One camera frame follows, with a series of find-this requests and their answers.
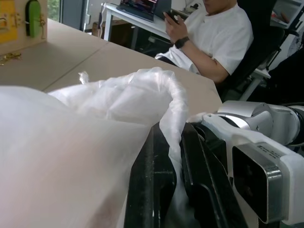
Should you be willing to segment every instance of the table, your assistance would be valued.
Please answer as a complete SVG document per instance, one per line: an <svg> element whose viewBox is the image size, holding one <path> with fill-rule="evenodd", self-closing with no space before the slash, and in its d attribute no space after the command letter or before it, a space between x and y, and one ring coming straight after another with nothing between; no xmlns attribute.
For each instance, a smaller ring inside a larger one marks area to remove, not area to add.
<svg viewBox="0 0 304 228"><path fill-rule="evenodd" d="M44 91L107 44L53 20L47 22L47 42L22 50L21 61L11 60L1 66L0 85L26 86Z"/></svg>
<svg viewBox="0 0 304 228"><path fill-rule="evenodd" d="M149 22L147 20L138 18L136 16L133 16L131 14L124 13L124 12L118 10L117 5L114 5L114 4L107 4L106 8L107 8L107 13L106 13L106 21L105 21L104 39L107 41L109 41L109 39L111 37L111 24L113 21L113 16L118 17L122 20L125 20L125 21L137 26L137 27L135 27L135 30L134 30L131 49L135 48L138 27L143 28L156 35L159 35L163 38L170 39L170 37L166 33L165 22L162 19L160 19L159 17L155 16L154 22Z"/></svg>
<svg viewBox="0 0 304 228"><path fill-rule="evenodd" d="M106 22L105 22L105 30L104 30L104 39L105 40L110 39L111 24L112 24L113 16L120 18L122 20L125 20L137 27L145 29L145 30L152 32L156 35L159 35L163 38L170 39L168 34L166 33L165 22L157 16L154 17L154 23L153 23L153 22L146 21L144 19L138 18L136 16L133 16L131 14L118 10L117 5L115 5L115 4L107 4L106 8L107 8L107 15L106 15ZM131 49L135 48L136 39L137 39L137 31L138 31L137 27L135 27L135 30L134 30ZM242 101L246 101L250 97L250 95L253 93L253 91L256 89L256 87L262 82L263 78L271 77L266 70L259 70L259 69L256 69L251 76L254 78L254 80L252 81L250 86L247 88L245 93L241 96L240 100L242 100Z"/></svg>
<svg viewBox="0 0 304 228"><path fill-rule="evenodd" d="M48 40L21 50L22 60L0 67L0 85L50 92L79 84L78 72L90 81L130 74L138 69L172 70L186 89L190 115L214 112L222 105L213 81L136 51L48 20Z"/></svg>

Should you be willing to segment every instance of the white shelf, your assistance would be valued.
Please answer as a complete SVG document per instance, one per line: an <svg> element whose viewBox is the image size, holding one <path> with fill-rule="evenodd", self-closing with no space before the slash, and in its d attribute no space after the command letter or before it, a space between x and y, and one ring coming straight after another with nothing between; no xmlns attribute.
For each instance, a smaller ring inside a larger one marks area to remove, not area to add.
<svg viewBox="0 0 304 228"><path fill-rule="evenodd" d="M289 1L295 5L298 5L298 6L302 5L302 3L303 3L303 0L287 0L287 1Z"/></svg>
<svg viewBox="0 0 304 228"><path fill-rule="evenodd" d="M271 20L274 21L274 22L276 22L276 23L279 23L281 26L288 27L287 23L285 23L285 22L283 22L283 21L281 21L281 20L279 20L277 18L273 18L272 17Z"/></svg>

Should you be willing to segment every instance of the green object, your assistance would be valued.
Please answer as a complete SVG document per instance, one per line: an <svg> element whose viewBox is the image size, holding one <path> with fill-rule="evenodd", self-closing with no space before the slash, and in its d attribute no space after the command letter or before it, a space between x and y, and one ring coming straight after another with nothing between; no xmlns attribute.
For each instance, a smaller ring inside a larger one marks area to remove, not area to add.
<svg viewBox="0 0 304 228"><path fill-rule="evenodd" d="M32 38L41 34L41 6L37 0L28 1L25 9L27 36Z"/></svg>

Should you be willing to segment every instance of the white plastic bag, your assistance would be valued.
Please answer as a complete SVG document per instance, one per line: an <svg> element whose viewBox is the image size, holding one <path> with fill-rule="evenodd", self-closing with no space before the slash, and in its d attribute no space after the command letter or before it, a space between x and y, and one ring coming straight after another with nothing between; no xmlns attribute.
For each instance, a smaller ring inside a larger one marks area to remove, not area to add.
<svg viewBox="0 0 304 228"><path fill-rule="evenodd" d="M0 87L0 227L114 228L157 122L180 163L185 91L153 68L50 95Z"/></svg>

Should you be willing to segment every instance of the cardboard box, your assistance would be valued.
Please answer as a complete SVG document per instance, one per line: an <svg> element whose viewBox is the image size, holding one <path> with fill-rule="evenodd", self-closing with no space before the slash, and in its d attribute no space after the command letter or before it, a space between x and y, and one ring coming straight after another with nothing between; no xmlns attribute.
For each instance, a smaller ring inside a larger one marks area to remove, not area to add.
<svg viewBox="0 0 304 228"><path fill-rule="evenodd" d="M92 35L98 37L100 29L98 29L98 22L93 23ZM112 33L110 42L118 44L120 46L128 46L129 41L132 39L133 29L131 28L132 24L124 20L113 20L112 22ZM102 35L101 38L104 38L105 34L105 22L102 24Z"/></svg>

